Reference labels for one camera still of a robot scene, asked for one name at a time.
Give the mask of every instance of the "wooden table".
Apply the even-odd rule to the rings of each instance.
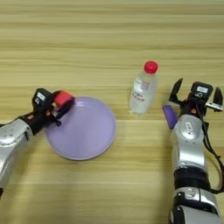
[[[223,0],[0,0],[1,122],[29,112],[39,87],[99,98],[117,120],[114,144],[89,161],[65,160],[43,133],[35,138],[16,162],[0,222],[167,223],[172,147],[161,105],[181,77],[182,99],[194,81],[224,90],[223,13]],[[150,113],[136,118],[128,99],[146,60],[160,65],[159,88]],[[223,113],[206,119],[224,157]],[[224,216],[224,194],[217,199]]]

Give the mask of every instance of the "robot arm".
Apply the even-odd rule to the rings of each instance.
[[[223,110],[221,91],[216,89],[213,103],[210,103],[207,100],[213,87],[205,83],[194,82],[187,99],[180,101],[177,92],[181,82],[182,80],[179,80],[174,85],[170,97],[171,102],[180,106],[181,112],[179,119],[173,125],[171,121],[168,121],[172,128],[172,170],[175,181],[174,201],[169,223],[221,224],[221,214],[208,179],[203,145],[205,141],[203,127],[208,128],[208,123],[204,122],[203,116],[207,108],[214,111]],[[166,112],[164,108],[166,118],[169,120],[170,117]]]
[[[56,123],[73,106],[74,98],[63,91],[50,93],[37,89],[32,98],[33,111],[0,128],[0,197],[13,170],[14,156],[45,126]]]

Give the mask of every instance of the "black cable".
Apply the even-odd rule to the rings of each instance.
[[[212,147],[212,145],[211,145],[211,143],[210,143],[209,136],[208,136],[208,134],[207,134],[207,126],[206,126],[206,124],[205,124],[205,122],[204,122],[203,116],[202,116],[201,113],[200,113],[200,109],[199,109],[198,104],[196,104],[196,109],[197,109],[197,111],[198,111],[199,118],[200,118],[200,120],[202,121],[202,129],[203,129],[203,132],[204,132],[204,135],[205,135],[204,140],[203,140],[204,145],[206,146],[206,149],[207,149],[210,153],[212,153],[212,154],[214,155],[214,157],[216,158],[216,160],[217,160],[218,163],[219,163],[220,170],[221,170],[221,187],[220,187],[219,190],[214,190],[214,189],[212,189],[211,192],[212,192],[212,193],[215,193],[215,194],[217,194],[217,193],[224,193],[224,165],[223,165],[223,163],[221,162],[221,156],[219,156],[219,155],[216,154],[214,148]]]

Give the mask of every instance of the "purple object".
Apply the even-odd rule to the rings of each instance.
[[[163,106],[164,116],[168,123],[169,129],[172,130],[178,121],[178,118],[171,105]]]
[[[61,119],[61,126],[46,129],[50,145],[62,157],[84,160],[102,154],[113,142],[116,119],[102,101],[89,97],[75,98],[71,110]]]

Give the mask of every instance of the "water bottle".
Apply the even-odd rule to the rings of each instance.
[[[144,70],[136,77],[129,98],[130,112],[143,114],[149,110],[157,90],[157,70],[155,61],[147,61]]]

